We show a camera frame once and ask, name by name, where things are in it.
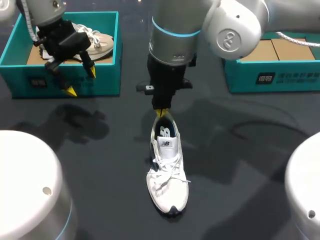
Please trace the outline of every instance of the black table surface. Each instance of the black table surface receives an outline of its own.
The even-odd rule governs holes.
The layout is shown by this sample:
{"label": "black table surface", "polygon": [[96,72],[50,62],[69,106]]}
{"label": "black table surface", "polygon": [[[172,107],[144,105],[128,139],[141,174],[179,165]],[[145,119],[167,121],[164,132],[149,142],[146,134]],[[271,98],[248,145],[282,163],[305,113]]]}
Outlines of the black table surface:
{"label": "black table surface", "polygon": [[[189,184],[186,211],[161,216],[146,174],[156,114],[147,55],[154,0],[67,1],[69,12],[119,11],[120,97],[12,100],[0,80],[0,128],[31,133],[61,161],[77,208],[77,240],[296,240],[284,188],[294,149],[320,129],[317,93],[230,94],[221,61],[200,40],[171,113]],[[13,28],[0,28],[3,51]]]}

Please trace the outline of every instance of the teal shoe box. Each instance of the teal shoe box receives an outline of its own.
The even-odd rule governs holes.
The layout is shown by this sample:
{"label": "teal shoe box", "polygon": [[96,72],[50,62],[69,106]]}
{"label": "teal shoe box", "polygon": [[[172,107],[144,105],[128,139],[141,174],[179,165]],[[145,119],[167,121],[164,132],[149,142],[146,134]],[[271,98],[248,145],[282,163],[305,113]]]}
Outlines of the teal shoe box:
{"label": "teal shoe box", "polygon": [[[71,82],[78,97],[118,96],[121,86],[122,36],[118,12],[66,12],[63,19],[114,37],[110,63],[96,63],[96,78],[89,78],[81,63],[59,70]],[[43,64],[27,64],[33,43],[20,15],[0,58],[0,74],[12,98],[65,98]]]}
{"label": "teal shoe box", "polygon": [[[320,43],[319,34],[287,32],[284,34],[294,39],[305,39],[309,43]],[[274,39],[279,37],[271,32],[266,33],[261,40]],[[270,61],[222,60],[229,91],[231,93],[320,91],[320,48],[307,46],[303,48],[311,51],[313,59],[279,60],[278,56],[276,60]]]}

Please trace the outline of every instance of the white sneaker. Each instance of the white sneaker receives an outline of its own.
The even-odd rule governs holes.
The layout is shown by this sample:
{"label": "white sneaker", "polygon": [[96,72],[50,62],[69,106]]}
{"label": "white sneaker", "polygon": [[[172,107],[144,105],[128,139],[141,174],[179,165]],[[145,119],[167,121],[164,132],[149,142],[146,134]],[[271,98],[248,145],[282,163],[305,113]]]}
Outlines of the white sneaker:
{"label": "white sneaker", "polygon": [[156,207],[164,214],[179,214],[188,201],[180,134],[172,116],[157,117],[151,131],[152,166],[146,183]]}
{"label": "white sneaker", "polygon": [[[112,56],[114,49],[114,38],[112,36],[100,33],[97,30],[92,30],[91,28],[88,28],[82,24],[72,23],[72,25],[76,32],[86,33],[90,39],[91,46],[86,51],[88,52],[92,61],[98,61]],[[44,49],[43,45],[40,46],[40,55],[44,60],[49,60],[52,58],[52,56],[50,56]],[[78,54],[73,58],[81,61],[81,58]]]}

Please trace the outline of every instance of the brown cardboard box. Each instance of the brown cardboard box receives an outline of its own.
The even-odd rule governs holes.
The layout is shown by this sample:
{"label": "brown cardboard box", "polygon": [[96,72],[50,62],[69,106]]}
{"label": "brown cardboard box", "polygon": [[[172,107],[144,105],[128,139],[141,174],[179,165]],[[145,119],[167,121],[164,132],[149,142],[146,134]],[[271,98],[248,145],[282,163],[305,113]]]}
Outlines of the brown cardboard box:
{"label": "brown cardboard box", "polygon": [[271,40],[261,40],[255,50],[242,58],[241,62],[249,61],[277,61],[279,60]]}
{"label": "brown cardboard box", "polygon": [[272,43],[280,61],[315,60],[308,46],[298,45],[285,39],[272,39]]}
{"label": "brown cardboard box", "polygon": [[[39,47],[33,46],[27,61],[27,65],[44,65],[47,60],[43,60],[40,56]],[[113,62],[113,57],[109,57],[103,60],[95,61],[95,64],[111,64]],[[62,64],[82,64],[75,60],[67,60]]]}

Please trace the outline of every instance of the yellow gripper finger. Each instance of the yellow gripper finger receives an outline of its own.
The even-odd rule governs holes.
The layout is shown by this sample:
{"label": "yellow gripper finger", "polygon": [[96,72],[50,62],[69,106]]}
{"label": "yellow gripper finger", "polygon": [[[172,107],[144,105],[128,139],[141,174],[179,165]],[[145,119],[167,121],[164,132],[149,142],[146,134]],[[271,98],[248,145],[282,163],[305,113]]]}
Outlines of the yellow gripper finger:
{"label": "yellow gripper finger", "polygon": [[72,97],[77,97],[77,94],[72,86],[69,87],[67,90],[63,90],[63,91]]}
{"label": "yellow gripper finger", "polygon": [[156,109],[155,112],[159,118],[162,118],[166,113],[168,112],[169,109]]}
{"label": "yellow gripper finger", "polygon": [[96,78],[96,66],[93,65],[92,67],[90,67],[90,70],[93,74],[93,77]]}

